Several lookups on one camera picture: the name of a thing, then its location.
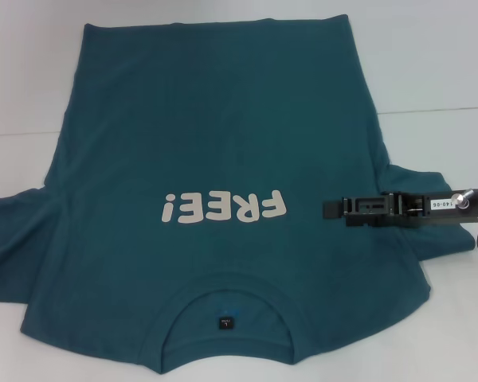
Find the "folded t-shirt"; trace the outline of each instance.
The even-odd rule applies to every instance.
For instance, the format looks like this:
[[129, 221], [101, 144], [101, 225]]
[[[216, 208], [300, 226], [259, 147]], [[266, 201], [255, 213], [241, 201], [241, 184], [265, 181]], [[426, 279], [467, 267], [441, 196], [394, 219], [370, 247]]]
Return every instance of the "folded t-shirt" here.
[[460, 226], [346, 228], [323, 201], [449, 190], [390, 164], [347, 16], [98, 28], [45, 187], [0, 199], [22, 332], [167, 372], [294, 364], [399, 322]]

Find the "white table surface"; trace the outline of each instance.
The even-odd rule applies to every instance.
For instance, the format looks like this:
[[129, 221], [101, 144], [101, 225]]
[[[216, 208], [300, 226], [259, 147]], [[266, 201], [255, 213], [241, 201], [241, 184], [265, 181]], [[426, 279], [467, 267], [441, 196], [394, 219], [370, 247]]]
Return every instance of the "white table surface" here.
[[[0, 0], [0, 197], [42, 184], [84, 23], [337, 14], [351, 19], [392, 162], [441, 171], [455, 189], [478, 187], [478, 0]], [[449, 110], [457, 108], [468, 110]], [[478, 224], [466, 228], [476, 234]], [[214, 357], [159, 376], [32, 340], [19, 333], [25, 307], [0, 303], [0, 382], [477, 382], [478, 252], [422, 266], [433, 292], [421, 309], [373, 337], [296, 366]]]

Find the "sticker label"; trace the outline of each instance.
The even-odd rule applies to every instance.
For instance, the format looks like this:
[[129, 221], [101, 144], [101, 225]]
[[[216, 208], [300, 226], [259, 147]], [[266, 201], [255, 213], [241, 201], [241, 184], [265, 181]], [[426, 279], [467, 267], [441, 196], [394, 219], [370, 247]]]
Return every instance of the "sticker label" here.
[[451, 199], [436, 199], [430, 201], [430, 210], [434, 209], [455, 209]]

